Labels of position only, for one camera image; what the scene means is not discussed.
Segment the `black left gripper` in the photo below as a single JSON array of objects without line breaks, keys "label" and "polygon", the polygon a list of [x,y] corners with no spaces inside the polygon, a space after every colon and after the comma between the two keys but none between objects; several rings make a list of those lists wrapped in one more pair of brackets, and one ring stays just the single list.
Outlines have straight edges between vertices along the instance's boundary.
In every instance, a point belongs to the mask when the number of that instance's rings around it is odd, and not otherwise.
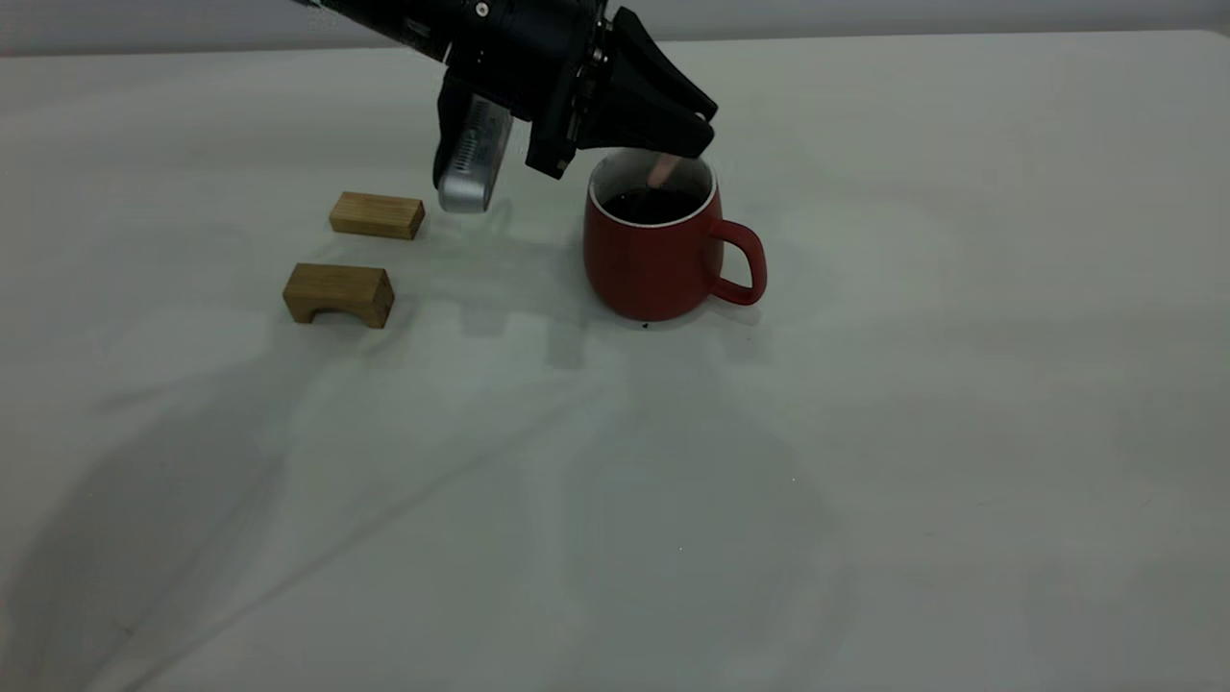
[{"label": "black left gripper", "polygon": [[611,18],[611,45],[669,100],[637,92],[594,98],[574,133],[574,97],[601,44],[603,1],[466,1],[450,45],[450,114],[474,97],[530,124],[526,166],[561,179],[577,149],[629,147],[701,157],[720,106],[665,57],[630,9]]}]

